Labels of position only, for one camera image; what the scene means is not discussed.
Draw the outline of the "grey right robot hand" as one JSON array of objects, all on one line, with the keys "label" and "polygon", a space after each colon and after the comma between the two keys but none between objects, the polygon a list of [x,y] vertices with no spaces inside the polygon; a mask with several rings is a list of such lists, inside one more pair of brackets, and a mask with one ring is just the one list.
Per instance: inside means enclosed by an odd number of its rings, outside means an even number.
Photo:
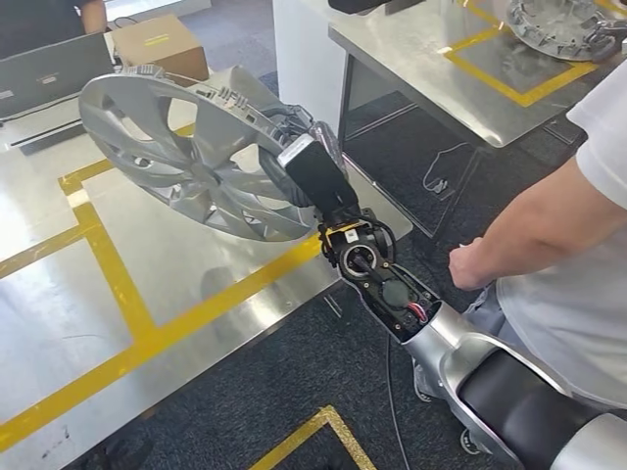
[{"label": "grey right robot hand", "polygon": [[[301,105],[276,105],[262,110],[261,113],[275,123],[288,139],[289,144],[293,143],[303,133],[309,134],[321,143],[344,178],[348,178],[344,156],[340,151],[337,137],[326,122],[315,120]],[[260,149],[258,160],[265,174],[283,193],[289,203],[299,208],[311,205],[304,193],[279,165],[276,157]]]}]

